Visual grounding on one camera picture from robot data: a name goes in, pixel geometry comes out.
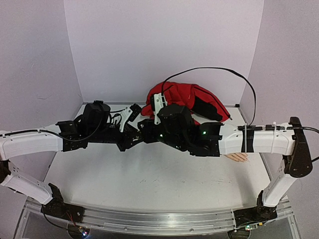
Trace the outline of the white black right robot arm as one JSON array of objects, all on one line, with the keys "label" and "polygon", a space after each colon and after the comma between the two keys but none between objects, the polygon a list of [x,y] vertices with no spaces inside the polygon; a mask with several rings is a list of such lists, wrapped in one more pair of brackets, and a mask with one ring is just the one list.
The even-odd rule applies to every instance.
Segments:
[{"label": "white black right robot arm", "polygon": [[190,124],[178,119],[138,123],[145,143],[161,142],[192,156],[219,157],[232,153],[273,153],[283,159],[275,177],[261,192],[259,208],[275,208],[298,179],[309,175],[313,162],[297,117],[289,123],[265,126],[230,125],[218,122]]}]

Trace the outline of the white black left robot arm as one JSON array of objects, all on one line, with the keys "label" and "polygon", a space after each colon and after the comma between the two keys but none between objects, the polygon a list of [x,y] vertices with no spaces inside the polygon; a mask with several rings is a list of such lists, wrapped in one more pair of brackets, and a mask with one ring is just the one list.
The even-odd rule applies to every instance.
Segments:
[{"label": "white black left robot arm", "polygon": [[23,173],[11,162],[12,158],[85,149],[89,143],[111,143],[125,151],[143,142],[144,138],[140,130],[129,124],[117,126],[104,121],[86,126],[74,121],[61,121],[38,129],[1,131],[0,184],[47,205],[54,216],[61,218],[66,215],[67,206],[59,188]]}]

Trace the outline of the mannequin hand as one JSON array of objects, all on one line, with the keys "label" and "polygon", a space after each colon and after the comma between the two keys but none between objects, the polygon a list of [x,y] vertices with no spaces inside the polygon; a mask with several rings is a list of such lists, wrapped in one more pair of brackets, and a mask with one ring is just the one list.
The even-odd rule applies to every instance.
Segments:
[{"label": "mannequin hand", "polygon": [[247,153],[232,153],[232,154],[227,154],[224,155],[225,157],[235,161],[235,162],[247,162],[249,161],[248,159],[248,154]]}]

